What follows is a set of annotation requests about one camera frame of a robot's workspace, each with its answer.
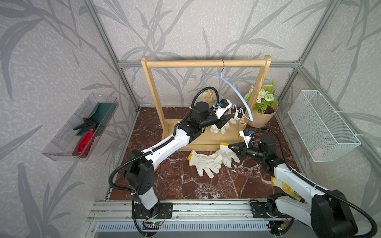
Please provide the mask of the blue wavy clip hanger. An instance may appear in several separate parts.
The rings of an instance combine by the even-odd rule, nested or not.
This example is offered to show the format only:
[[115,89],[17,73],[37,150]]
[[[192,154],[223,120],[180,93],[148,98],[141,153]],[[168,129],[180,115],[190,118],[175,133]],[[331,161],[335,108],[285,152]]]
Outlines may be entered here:
[[246,119],[248,119],[250,122],[253,122],[253,121],[254,121],[254,117],[253,117],[252,111],[251,111],[251,109],[250,109],[250,107],[249,107],[247,101],[246,101],[245,98],[242,96],[242,94],[238,91],[238,89],[237,89],[236,87],[234,87],[233,84],[232,84],[231,82],[229,82],[227,79],[225,79],[225,78],[223,77],[223,70],[224,70],[226,64],[225,64],[225,61],[224,61],[223,59],[219,59],[219,60],[222,61],[222,63],[223,63],[223,69],[221,70],[220,75],[215,74],[215,73],[205,73],[205,74],[203,74],[203,75],[201,76],[201,78],[200,78],[200,82],[201,82],[201,84],[204,85],[204,86],[206,85],[206,83],[204,82],[204,77],[207,76],[207,75],[215,76],[215,77],[219,78],[220,80],[224,81],[226,84],[228,84],[228,85],[234,90],[234,92],[237,94],[237,96],[238,96],[238,97],[240,98],[240,100],[243,102],[243,104],[244,104],[244,106],[245,106],[245,108],[246,108],[246,112],[249,113],[249,115],[246,116],[245,113],[243,112],[243,109],[240,109],[240,112],[243,114],[243,117],[246,118]]

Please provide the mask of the white glove hung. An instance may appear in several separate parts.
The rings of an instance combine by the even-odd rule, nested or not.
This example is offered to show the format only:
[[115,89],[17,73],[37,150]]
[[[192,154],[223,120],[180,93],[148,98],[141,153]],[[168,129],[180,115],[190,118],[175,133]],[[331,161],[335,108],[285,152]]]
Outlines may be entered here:
[[209,105],[214,104],[216,101],[214,91],[210,90],[210,89],[205,90],[203,100],[204,100],[204,102],[208,103]]
[[198,154],[196,151],[192,151],[188,156],[189,166],[194,166],[200,177],[207,174],[212,179],[214,174],[218,174],[221,169],[222,157],[217,153],[212,155]]

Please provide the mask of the white glove with yellow cuff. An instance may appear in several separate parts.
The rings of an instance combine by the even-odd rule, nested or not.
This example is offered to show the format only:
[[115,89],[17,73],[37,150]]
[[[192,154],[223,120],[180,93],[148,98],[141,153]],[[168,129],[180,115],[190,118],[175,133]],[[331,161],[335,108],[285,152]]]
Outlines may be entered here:
[[240,159],[229,147],[227,143],[221,143],[220,149],[216,151],[217,156],[221,158],[221,162],[227,167],[232,168],[232,161],[240,163]]

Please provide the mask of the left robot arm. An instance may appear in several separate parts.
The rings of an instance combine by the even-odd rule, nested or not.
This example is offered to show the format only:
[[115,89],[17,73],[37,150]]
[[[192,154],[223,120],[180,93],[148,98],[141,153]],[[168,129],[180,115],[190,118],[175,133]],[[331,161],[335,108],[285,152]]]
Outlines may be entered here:
[[196,94],[188,115],[175,125],[169,137],[143,151],[134,150],[124,164],[112,171],[108,179],[111,188],[131,192],[147,211],[159,207],[160,202],[153,189],[157,167],[178,149],[196,140],[206,128],[217,126],[221,129],[233,118],[227,113],[233,106],[230,100],[219,99],[210,106],[197,101],[203,92],[200,90]]

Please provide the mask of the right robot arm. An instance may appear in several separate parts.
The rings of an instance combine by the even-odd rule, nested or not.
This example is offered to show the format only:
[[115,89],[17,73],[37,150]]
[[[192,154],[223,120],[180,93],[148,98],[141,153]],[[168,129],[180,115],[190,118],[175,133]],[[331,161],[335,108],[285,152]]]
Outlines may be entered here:
[[254,146],[255,131],[239,132],[242,142],[228,147],[243,161],[251,158],[273,178],[292,188],[302,200],[281,193],[267,199],[269,216],[288,215],[313,229],[319,238],[373,238],[378,231],[375,220],[363,209],[347,201],[338,190],[328,190],[292,168],[284,157],[277,157],[274,139],[263,135]]

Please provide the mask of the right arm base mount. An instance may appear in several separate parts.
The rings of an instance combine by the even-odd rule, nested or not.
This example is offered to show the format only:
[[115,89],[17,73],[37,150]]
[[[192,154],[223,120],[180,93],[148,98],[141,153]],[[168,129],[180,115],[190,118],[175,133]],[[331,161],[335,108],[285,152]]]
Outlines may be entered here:
[[249,201],[253,218],[263,219],[291,219],[291,216],[280,213],[276,207],[267,201],[252,199]]

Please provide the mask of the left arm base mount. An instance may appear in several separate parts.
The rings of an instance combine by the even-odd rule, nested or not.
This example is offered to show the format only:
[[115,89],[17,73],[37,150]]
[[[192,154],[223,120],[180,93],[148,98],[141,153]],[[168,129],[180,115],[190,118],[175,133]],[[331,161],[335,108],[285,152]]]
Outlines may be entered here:
[[153,208],[147,209],[141,203],[135,203],[132,218],[135,219],[170,219],[173,213],[173,203],[158,202]]

